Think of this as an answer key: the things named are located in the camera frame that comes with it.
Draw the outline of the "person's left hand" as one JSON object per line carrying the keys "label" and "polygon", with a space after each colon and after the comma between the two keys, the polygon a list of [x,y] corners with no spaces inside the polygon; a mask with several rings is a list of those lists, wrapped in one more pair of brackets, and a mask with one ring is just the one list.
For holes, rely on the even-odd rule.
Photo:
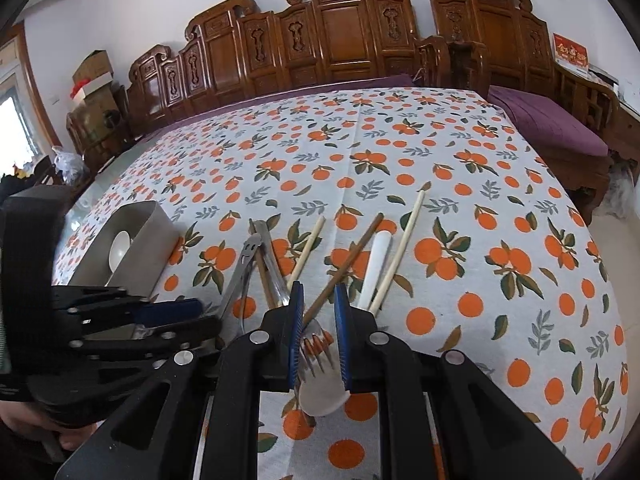
{"label": "person's left hand", "polygon": [[97,424],[81,428],[65,428],[50,419],[32,404],[2,401],[1,420],[11,430],[23,437],[35,439],[45,432],[56,434],[58,443],[66,451],[75,451],[84,444],[98,429]]}

